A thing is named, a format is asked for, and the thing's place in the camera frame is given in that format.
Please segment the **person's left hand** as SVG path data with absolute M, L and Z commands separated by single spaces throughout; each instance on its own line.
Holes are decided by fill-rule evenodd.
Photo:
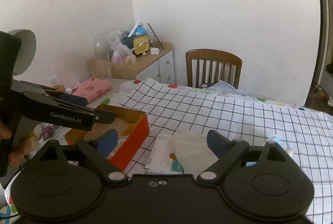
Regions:
M 1 122 L 1 141 L 9 140 L 11 137 L 11 130 Z M 19 144 L 11 148 L 7 165 L 9 167 L 18 167 L 24 156 L 32 151 L 32 148 L 33 145 L 31 137 L 21 139 Z

